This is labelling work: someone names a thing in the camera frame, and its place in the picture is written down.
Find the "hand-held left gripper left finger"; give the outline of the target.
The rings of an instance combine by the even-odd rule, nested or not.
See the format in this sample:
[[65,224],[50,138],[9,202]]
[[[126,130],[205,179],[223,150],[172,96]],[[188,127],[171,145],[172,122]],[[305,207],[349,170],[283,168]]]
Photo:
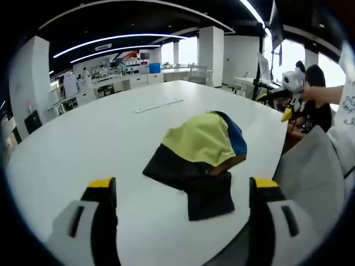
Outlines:
[[121,265],[116,207],[116,179],[92,181],[54,219],[47,248],[63,265]]

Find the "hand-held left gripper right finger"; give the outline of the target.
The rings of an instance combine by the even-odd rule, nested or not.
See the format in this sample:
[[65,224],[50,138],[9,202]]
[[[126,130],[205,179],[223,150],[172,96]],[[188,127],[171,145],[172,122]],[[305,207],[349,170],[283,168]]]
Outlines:
[[300,265],[316,247],[310,216],[268,178],[250,178],[249,265]]

